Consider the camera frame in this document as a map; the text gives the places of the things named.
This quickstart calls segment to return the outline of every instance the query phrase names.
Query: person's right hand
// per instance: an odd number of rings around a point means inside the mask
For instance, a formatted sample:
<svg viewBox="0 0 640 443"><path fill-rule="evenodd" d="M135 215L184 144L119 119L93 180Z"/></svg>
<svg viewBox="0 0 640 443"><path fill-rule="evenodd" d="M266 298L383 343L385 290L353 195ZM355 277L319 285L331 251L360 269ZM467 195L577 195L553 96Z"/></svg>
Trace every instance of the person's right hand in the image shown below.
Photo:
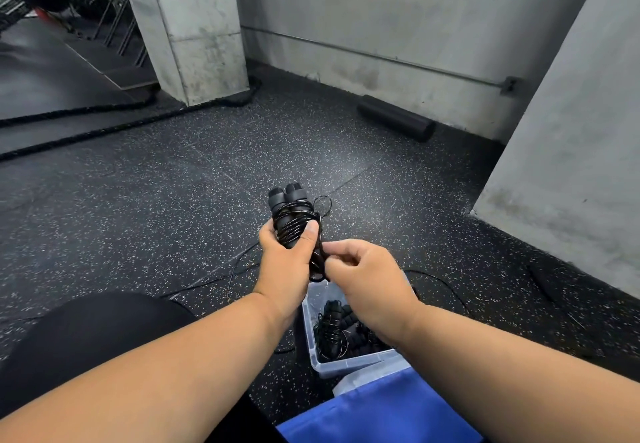
<svg viewBox="0 0 640 443"><path fill-rule="evenodd" d="M420 302L391 253L358 239L323 243L327 277L340 286L364 325L399 345Z"/></svg>

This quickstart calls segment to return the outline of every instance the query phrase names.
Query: person's left forearm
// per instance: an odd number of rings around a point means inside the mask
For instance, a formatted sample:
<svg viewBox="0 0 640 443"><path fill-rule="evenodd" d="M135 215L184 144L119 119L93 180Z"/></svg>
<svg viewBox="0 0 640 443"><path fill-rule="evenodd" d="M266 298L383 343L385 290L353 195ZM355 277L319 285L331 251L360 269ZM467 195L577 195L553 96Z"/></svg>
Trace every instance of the person's left forearm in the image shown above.
<svg viewBox="0 0 640 443"><path fill-rule="evenodd" d="M285 325L270 299L252 293L34 400L0 421L0 440L201 443Z"/></svg>

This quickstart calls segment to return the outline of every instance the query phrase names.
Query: finger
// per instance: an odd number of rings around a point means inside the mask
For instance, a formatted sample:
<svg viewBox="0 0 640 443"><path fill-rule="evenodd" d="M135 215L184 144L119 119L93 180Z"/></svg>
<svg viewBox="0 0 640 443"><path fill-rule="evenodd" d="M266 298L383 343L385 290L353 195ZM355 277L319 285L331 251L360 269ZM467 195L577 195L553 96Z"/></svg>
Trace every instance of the finger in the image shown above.
<svg viewBox="0 0 640 443"><path fill-rule="evenodd" d="M360 261L364 254L375 245L361 239L345 239L343 241L330 241L323 243L322 247L327 254L336 256L349 256Z"/></svg>
<svg viewBox="0 0 640 443"><path fill-rule="evenodd" d="M291 249L296 256L300 256L300 258L304 258L305 262L309 261L311 258L311 253L313 253L314 248L316 247L316 241L318 240L318 222L317 221L309 221L307 222L307 226L305 227L305 231L300 236L300 239L296 243L295 246Z"/></svg>
<svg viewBox="0 0 640 443"><path fill-rule="evenodd" d="M357 268L345 264L344 261L336 256L329 256L329 258L324 262L324 272L326 273L327 278L340 286L344 292L346 288L345 285L353 278L354 269Z"/></svg>
<svg viewBox="0 0 640 443"><path fill-rule="evenodd" d="M267 223L262 226L258 233L258 239L260 239L260 245L265 251L280 245L276 239L276 231L273 228L273 219L269 219Z"/></svg>

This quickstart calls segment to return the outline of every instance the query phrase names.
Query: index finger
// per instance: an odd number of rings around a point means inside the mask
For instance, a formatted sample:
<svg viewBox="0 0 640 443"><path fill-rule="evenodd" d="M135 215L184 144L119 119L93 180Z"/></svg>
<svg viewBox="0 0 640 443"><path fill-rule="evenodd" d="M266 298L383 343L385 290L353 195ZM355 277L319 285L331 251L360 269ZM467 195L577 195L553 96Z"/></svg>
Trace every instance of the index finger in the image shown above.
<svg viewBox="0 0 640 443"><path fill-rule="evenodd" d="M273 227L273 219L269 219L265 225L262 226L258 233L258 239L260 239L260 245L263 250L279 246L279 242L276 239L276 231Z"/></svg>
<svg viewBox="0 0 640 443"><path fill-rule="evenodd" d="M328 241L322 244L324 252L334 256L350 256L360 261L364 254L368 253L375 244L361 239L345 239L343 241Z"/></svg>

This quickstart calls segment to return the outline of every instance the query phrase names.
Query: person's left hand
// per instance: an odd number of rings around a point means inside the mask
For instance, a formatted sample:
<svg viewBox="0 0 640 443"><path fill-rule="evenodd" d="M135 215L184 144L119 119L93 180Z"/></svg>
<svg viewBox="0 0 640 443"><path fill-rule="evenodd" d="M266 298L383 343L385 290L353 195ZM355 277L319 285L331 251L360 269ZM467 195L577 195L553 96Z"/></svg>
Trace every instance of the person's left hand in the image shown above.
<svg viewBox="0 0 640 443"><path fill-rule="evenodd" d="M286 328L293 322L296 309L307 294L309 260L316 247L318 223L309 221L292 249L286 249L278 242L272 219L262 226L259 237L263 254L260 276L253 292L272 302Z"/></svg>

